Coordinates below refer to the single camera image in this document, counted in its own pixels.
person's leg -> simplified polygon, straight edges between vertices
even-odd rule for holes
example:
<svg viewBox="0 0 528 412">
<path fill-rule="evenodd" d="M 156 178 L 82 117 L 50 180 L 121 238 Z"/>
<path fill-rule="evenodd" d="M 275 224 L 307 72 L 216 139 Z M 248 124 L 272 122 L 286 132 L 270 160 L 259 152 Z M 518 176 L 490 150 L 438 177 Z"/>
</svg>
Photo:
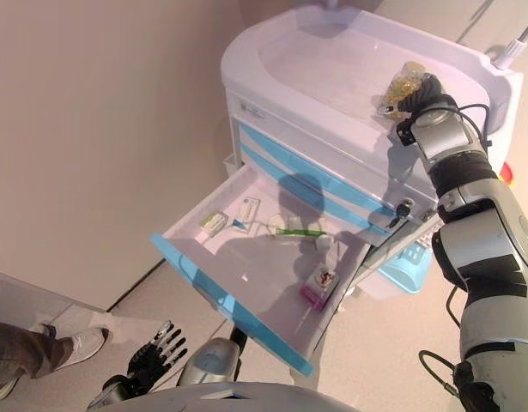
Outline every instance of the person's leg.
<svg viewBox="0 0 528 412">
<path fill-rule="evenodd" d="M 39 378 L 69 359 L 71 338 L 54 339 L 0 323 L 0 385 L 26 373 Z"/>
</svg>

item in drawer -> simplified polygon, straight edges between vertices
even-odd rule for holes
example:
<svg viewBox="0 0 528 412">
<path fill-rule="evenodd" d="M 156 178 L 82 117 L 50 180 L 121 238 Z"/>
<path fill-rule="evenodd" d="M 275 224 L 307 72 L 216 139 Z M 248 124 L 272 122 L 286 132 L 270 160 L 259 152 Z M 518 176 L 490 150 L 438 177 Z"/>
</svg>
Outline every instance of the item in drawer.
<svg viewBox="0 0 528 412">
<path fill-rule="evenodd" d="M 273 215 L 267 224 L 270 233 L 277 237 L 301 237 L 317 238 L 326 234 L 326 219 L 321 216 L 311 221 L 301 216 L 290 216 L 285 218 L 278 214 Z"/>
<path fill-rule="evenodd" d="M 208 233 L 213 238 L 218 232 L 220 232 L 224 226 L 228 223 L 228 216 L 219 211 L 214 211 L 200 223 L 201 229 Z"/>
<path fill-rule="evenodd" d="M 315 249 L 317 249 L 317 251 L 327 253 L 331 249 L 331 246 L 332 236 L 329 236 L 328 234 L 321 234 L 315 238 Z"/>
<path fill-rule="evenodd" d="M 233 220 L 232 226 L 242 233 L 249 233 L 252 223 L 256 218 L 260 199 L 245 197 L 240 204 L 239 213 Z"/>
<path fill-rule="evenodd" d="M 319 264 L 307 278 L 300 293 L 311 302 L 313 309 L 322 311 L 337 284 L 338 276 L 324 264 Z"/>
<path fill-rule="evenodd" d="M 405 63 L 391 80 L 384 99 L 382 99 L 381 107 L 378 109 L 378 114 L 394 119 L 406 118 L 408 114 L 399 112 L 397 104 L 420 88 L 425 74 L 426 68 L 421 64 L 417 62 Z"/>
</svg>

silver robot arm segment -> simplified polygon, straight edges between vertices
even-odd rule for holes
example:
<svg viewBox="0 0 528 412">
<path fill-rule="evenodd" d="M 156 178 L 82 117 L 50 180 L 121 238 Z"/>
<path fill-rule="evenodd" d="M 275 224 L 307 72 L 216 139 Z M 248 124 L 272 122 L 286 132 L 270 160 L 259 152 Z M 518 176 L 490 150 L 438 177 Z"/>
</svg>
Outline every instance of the silver robot arm segment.
<svg viewBox="0 0 528 412">
<path fill-rule="evenodd" d="M 434 255 L 468 293 L 454 373 L 460 401 L 467 411 L 526 411 L 528 221 L 453 98 L 415 97 L 398 136 L 419 147 L 439 198 L 446 225 L 434 234 Z"/>
</svg>

beige wall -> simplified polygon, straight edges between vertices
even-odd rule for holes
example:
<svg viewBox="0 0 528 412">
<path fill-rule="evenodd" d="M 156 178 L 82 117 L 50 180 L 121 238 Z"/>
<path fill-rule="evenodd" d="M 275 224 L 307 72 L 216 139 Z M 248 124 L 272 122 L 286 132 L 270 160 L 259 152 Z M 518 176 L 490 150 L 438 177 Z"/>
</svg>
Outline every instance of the beige wall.
<svg viewBox="0 0 528 412">
<path fill-rule="evenodd" d="M 0 1 L 0 272 L 108 308 L 224 178 L 235 0 Z"/>
</svg>

pink package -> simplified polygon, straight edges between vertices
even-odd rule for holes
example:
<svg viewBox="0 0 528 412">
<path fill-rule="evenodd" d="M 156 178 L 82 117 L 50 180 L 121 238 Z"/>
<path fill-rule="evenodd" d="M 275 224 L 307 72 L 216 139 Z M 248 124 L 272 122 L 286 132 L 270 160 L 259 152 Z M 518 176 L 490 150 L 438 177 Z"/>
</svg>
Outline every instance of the pink package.
<svg viewBox="0 0 528 412">
<path fill-rule="evenodd" d="M 313 309 L 322 311 L 337 284 L 337 276 L 324 264 L 319 264 L 307 278 L 300 293 L 312 303 Z"/>
</svg>

